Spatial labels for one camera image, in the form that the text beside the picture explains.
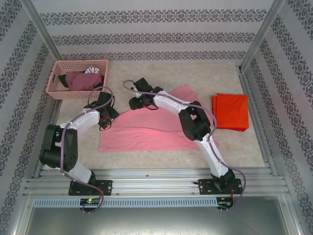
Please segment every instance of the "cable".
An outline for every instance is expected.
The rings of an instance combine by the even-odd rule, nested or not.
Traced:
[[[101,203],[99,203],[99,205],[98,205],[94,210],[88,212],[88,214],[91,214],[91,213],[96,212],[96,211],[101,207],[101,205],[103,204],[103,200],[104,200],[103,191],[102,191],[101,189],[99,189],[98,187],[96,187],[96,186],[93,186],[93,185],[90,185],[90,184],[87,184],[87,183],[84,183],[84,182],[82,182],[82,181],[79,181],[79,180],[74,179],[74,178],[71,177],[67,172],[64,171],[64,138],[65,138],[66,130],[68,129],[68,127],[69,127],[75,120],[77,120],[78,118],[80,118],[81,116],[83,116],[83,115],[85,115],[85,114],[87,114],[87,113],[90,113],[90,112],[92,112],[92,111],[94,111],[94,110],[101,109],[101,108],[105,107],[106,105],[108,105],[108,104],[112,101],[113,91],[112,91],[109,87],[104,87],[104,86],[103,86],[103,87],[97,87],[97,88],[93,89],[93,90],[90,92],[89,97],[88,97],[88,103],[89,103],[89,100],[90,100],[90,97],[91,97],[92,93],[93,93],[94,91],[96,91],[96,90],[103,89],[103,88],[108,89],[108,90],[111,92],[111,97],[110,97],[110,99],[109,99],[105,104],[102,104],[102,105],[100,105],[100,106],[98,106],[98,107],[95,107],[95,108],[93,108],[93,109],[89,109],[89,110],[87,110],[87,111],[85,111],[85,112],[80,113],[80,114],[77,115],[76,117],[74,117],[74,118],[73,118],[71,121],[69,121],[68,124],[64,127],[63,132],[62,132],[62,137],[61,137],[61,163],[60,163],[60,172],[61,172],[63,175],[65,175],[68,179],[70,179],[70,180],[72,180],[72,181],[74,181],[74,182],[77,182],[77,183],[79,183],[79,184],[81,184],[81,185],[85,185],[85,186],[94,188],[94,189],[96,189],[96,190],[98,190],[98,191],[100,192],[100,196],[99,196],[99,197],[101,197]]]
[[[179,100],[176,100],[175,98],[173,98],[173,97],[171,97],[171,96],[167,96],[167,95],[165,95],[165,94],[158,94],[158,93],[153,93],[153,92],[134,91],[134,90],[132,90],[132,89],[126,87],[126,85],[125,85],[126,82],[132,82],[132,83],[134,84],[134,81],[132,81],[132,80],[126,80],[126,81],[123,82],[123,87],[126,88],[127,90],[131,91],[131,92],[140,93],[140,94],[153,94],[153,95],[158,95],[158,96],[167,97],[167,98],[173,100],[174,102],[176,102],[176,103],[178,103],[178,104],[180,104],[180,105],[203,109],[203,110],[207,111],[207,112],[212,116],[212,118],[213,118],[213,120],[214,120],[214,129],[211,131],[211,133],[210,133],[209,136],[208,136],[208,143],[209,143],[209,145],[210,145],[210,148],[211,148],[211,150],[212,150],[212,152],[213,152],[215,158],[219,161],[219,163],[221,163],[223,166],[227,167],[228,169],[231,169],[231,170],[234,170],[234,171],[239,172],[239,173],[243,176],[243,178],[244,178],[243,190],[242,190],[242,192],[241,192],[241,194],[240,194],[240,196],[239,196],[237,202],[236,202],[229,210],[233,209],[233,208],[239,203],[239,201],[241,200],[241,198],[242,198],[242,196],[243,196],[243,194],[244,194],[244,191],[245,191],[245,188],[246,188],[246,176],[245,176],[245,174],[244,174],[242,171],[240,171],[239,169],[236,169],[236,168],[233,168],[233,167],[230,167],[230,166],[226,165],[224,162],[221,161],[221,159],[220,159],[220,158],[217,156],[217,154],[215,153],[215,151],[214,151],[214,149],[213,149],[213,146],[212,146],[212,144],[211,144],[211,142],[210,142],[210,137],[213,135],[213,133],[215,132],[216,127],[217,127],[217,120],[216,120],[215,116],[213,115],[213,113],[212,113],[210,110],[208,110],[207,108],[203,107],[203,106],[194,105],[194,104],[189,104],[189,103],[184,103],[184,102],[181,102],[181,101],[179,101]]]

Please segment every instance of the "black mounting plate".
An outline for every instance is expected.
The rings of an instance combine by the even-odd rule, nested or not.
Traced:
[[[69,196],[99,196],[100,192],[98,190],[94,190],[91,194],[87,194],[83,191],[73,190],[75,188],[75,182],[71,181],[68,189]],[[112,193],[112,180],[96,180],[96,187],[100,188],[103,191],[104,196],[111,196]]]
[[[243,191],[240,179],[232,180],[229,187],[225,188],[222,192],[214,186],[214,182],[215,180],[213,179],[199,179],[198,185],[200,195],[231,194],[231,188],[234,190],[234,194],[241,194],[241,192]]]

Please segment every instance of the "plastic basket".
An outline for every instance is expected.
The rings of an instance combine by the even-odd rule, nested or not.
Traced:
[[[95,65],[101,70],[102,75],[104,75],[103,86],[105,86],[108,79],[108,63],[108,60],[58,60],[53,66],[45,91],[54,99],[88,98],[90,91],[71,92],[62,85],[59,75],[66,74],[66,72],[70,71],[84,71],[88,66]],[[100,92],[101,90],[95,91],[91,97],[98,97]]]

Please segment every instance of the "pink towel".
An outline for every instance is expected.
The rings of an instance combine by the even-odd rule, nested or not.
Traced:
[[[189,102],[203,103],[188,85],[169,94]],[[158,151],[199,149],[183,133],[179,117],[159,108],[129,110],[113,121],[109,130],[101,132],[99,152]]]

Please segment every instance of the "ventilated metal strip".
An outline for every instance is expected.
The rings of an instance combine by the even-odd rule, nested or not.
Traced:
[[[35,208],[78,208],[79,198],[38,198]],[[193,198],[106,198],[105,208],[216,207],[216,197]]]

